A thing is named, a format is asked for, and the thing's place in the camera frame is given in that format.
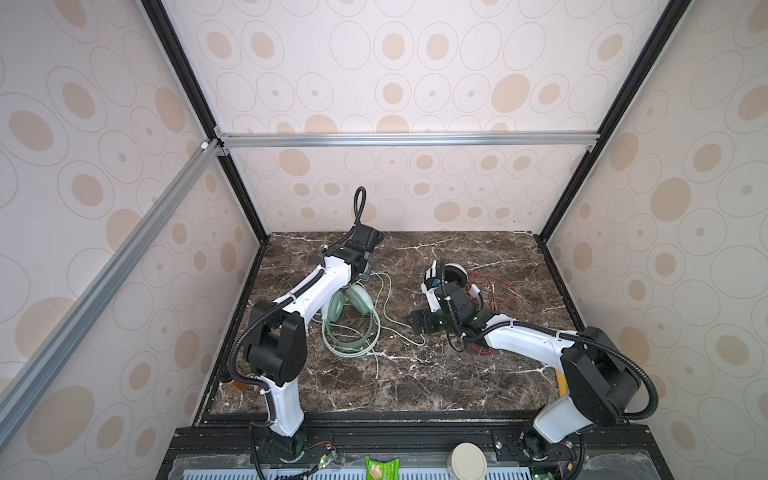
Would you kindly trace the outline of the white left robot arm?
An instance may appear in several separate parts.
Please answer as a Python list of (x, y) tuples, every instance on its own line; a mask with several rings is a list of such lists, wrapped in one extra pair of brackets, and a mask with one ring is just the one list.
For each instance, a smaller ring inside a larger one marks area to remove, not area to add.
[(307, 359), (307, 326), (334, 293), (370, 276), (375, 248), (385, 234), (357, 224), (324, 250), (314, 270), (287, 293), (255, 310), (234, 342), (227, 369), (233, 380), (267, 396), (269, 428), (295, 436), (304, 422), (298, 377)]

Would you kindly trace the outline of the mint green headphones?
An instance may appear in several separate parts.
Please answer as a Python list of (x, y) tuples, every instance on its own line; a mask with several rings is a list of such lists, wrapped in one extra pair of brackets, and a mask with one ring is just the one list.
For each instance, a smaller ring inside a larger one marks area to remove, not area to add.
[(379, 281), (375, 292), (370, 293), (361, 280), (342, 287), (325, 302), (313, 322), (318, 324), (323, 344), (331, 354), (345, 360), (373, 360), (378, 379), (384, 355), (382, 340), (395, 338), (416, 348), (426, 347), (427, 340), (423, 334), (407, 333), (406, 323), (390, 314), (392, 277), (386, 272), (374, 272), (373, 277)]

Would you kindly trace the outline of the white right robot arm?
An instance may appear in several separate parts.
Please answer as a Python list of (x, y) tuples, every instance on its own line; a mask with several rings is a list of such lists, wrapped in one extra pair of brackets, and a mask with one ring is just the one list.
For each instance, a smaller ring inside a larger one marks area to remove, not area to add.
[(534, 417), (525, 441), (554, 445), (593, 425), (644, 420), (658, 409), (650, 375), (598, 328), (555, 330), (481, 309), (480, 296), (456, 282), (431, 278), (421, 286), (429, 308), (413, 314), (419, 334), (444, 331), (466, 344), (509, 351), (561, 373), (567, 393)]

